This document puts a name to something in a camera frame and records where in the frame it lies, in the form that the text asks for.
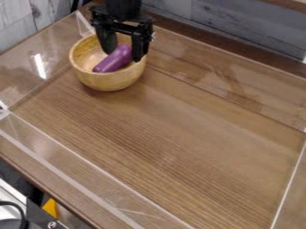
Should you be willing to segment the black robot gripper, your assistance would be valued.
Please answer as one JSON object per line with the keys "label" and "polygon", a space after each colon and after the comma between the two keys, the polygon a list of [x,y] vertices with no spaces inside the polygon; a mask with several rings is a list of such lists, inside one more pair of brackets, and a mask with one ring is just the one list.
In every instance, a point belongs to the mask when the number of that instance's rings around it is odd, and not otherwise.
{"label": "black robot gripper", "polygon": [[118,46],[117,32],[131,36],[131,55],[138,63],[149,53],[154,19],[142,11],[142,0],[105,0],[90,8],[91,24],[106,54]]}

